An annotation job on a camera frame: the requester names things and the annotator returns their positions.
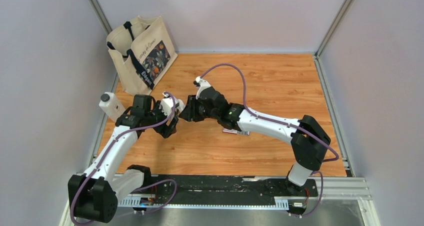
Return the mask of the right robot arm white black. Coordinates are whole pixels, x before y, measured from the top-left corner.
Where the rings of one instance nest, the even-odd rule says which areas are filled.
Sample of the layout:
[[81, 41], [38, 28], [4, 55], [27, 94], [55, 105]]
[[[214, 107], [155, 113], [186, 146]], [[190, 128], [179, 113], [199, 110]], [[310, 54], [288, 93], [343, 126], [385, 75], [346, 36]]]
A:
[[290, 145], [295, 162], [285, 179], [285, 189], [292, 196], [300, 195], [308, 177], [320, 170], [331, 144], [328, 134], [312, 116], [290, 119], [254, 112], [242, 104], [229, 103], [213, 87], [189, 95], [179, 117], [187, 122], [214, 119], [227, 130], [259, 133]]

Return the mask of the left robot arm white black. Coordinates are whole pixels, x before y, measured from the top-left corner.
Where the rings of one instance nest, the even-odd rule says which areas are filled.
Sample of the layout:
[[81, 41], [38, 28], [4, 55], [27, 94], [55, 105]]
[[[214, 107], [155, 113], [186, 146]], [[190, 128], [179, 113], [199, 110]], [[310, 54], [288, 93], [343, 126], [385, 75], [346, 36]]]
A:
[[115, 128], [106, 146], [81, 174], [68, 181], [70, 219], [76, 226], [93, 222], [110, 222], [118, 203], [127, 195], [148, 193], [157, 186], [149, 167], [130, 165], [122, 176], [115, 174], [129, 149], [145, 130], [153, 129], [164, 139], [176, 132], [178, 115], [185, 104], [165, 91], [163, 99], [137, 94], [132, 106], [116, 119]]

